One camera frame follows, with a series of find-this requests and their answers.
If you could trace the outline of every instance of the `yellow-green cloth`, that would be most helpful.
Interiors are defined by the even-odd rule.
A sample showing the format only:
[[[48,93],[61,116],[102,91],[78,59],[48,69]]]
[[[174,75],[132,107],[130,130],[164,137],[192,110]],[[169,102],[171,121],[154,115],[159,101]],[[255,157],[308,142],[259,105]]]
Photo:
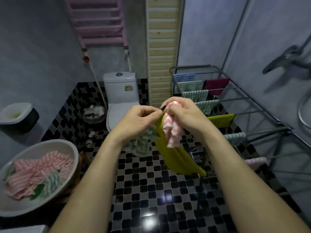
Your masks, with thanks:
[[[198,173],[200,176],[206,176],[206,172],[200,168],[182,147],[167,148],[165,134],[163,132],[163,112],[162,117],[156,122],[155,130],[158,137],[155,138],[155,144],[161,153],[166,166],[176,172],[184,175]]]
[[[235,118],[235,114],[223,114],[223,115],[216,115],[207,117],[216,128],[225,128],[229,127]]]

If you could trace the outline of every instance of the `green striped towel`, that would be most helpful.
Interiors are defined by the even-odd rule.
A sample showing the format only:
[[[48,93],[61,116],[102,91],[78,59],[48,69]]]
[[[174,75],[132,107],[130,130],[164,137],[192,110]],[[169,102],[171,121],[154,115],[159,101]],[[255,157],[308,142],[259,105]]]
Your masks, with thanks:
[[[51,195],[56,189],[62,184],[60,178],[59,178],[59,173],[52,172],[50,175],[48,175],[45,178],[44,182],[44,189],[42,191],[42,196],[44,198],[47,198],[49,195]]]
[[[219,103],[219,100],[210,100],[210,101],[201,101],[195,102],[199,109],[205,114],[208,115],[211,113],[212,109]]]
[[[245,140],[246,135],[243,132],[239,132],[239,133],[226,134],[225,137],[231,145],[239,145]]]
[[[203,88],[203,81],[180,82],[178,87],[182,92],[198,91]]]
[[[155,126],[148,128],[148,130],[140,137],[130,140],[128,143],[129,148],[135,156],[149,156],[150,155],[150,140],[156,134]]]
[[[193,102],[205,101],[208,95],[208,90],[183,92],[185,98],[191,99]]]

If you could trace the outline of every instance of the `finger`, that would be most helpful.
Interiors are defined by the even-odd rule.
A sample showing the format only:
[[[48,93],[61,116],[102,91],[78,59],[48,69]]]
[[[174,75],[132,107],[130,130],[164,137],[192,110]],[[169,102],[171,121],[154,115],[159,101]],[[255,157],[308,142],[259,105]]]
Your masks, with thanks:
[[[166,101],[164,101],[161,105],[161,108],[165,105],[168,105],[170,102],[172,101],[177,101],[179,104],[183,103],[185,100],[187,100],[186,98],[183,97],[177,97],[177,96],[173,96],[169,99],[167,99]]]
[[[150,125],[155,124],[156,121],[162,116],[162,114],[162,110],[157,110],[144,117],[144,120],[146,121],[146,126],[149,127]]]
[[[177,118],[181,118],[184,114],[184,111],[185,109],[183,109],[182,107],[171,105],[169,109],[167,110],[167,113],[171,115],[176,115]]]
[[[162,110],[155,108],[153,106],[149,106],[149,105],[141,105],[140,106],[140,112],[141,112],[141,116],[145,117],[153,112],[158,111],[159,113],[162,113]]]

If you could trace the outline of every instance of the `right hand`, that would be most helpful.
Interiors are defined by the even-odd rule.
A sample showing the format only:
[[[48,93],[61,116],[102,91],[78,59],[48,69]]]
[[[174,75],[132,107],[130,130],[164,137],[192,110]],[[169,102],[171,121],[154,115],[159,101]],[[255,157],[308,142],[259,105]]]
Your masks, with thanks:
[[[212,131],[219,132],[219,130],[206,118],[191,99],[171,97],[163,102],[161,108],[172,101],[177,101],[182,105],[182,108],[172,105],[166,112],[170,115],[176,116],[180,124],[202,144],[205,143],[205,134]]]

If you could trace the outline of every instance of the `toilet seat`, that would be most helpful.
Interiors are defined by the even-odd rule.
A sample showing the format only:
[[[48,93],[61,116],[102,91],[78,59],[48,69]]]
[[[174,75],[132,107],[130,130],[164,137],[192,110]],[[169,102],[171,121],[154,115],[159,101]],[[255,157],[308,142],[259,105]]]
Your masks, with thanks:
[[[139,101],[120,104],[108,104],[108,114],[106,120],[107,130],[111,132],[118,122],[124,117],[126,112],[134,105],[139,105]]]

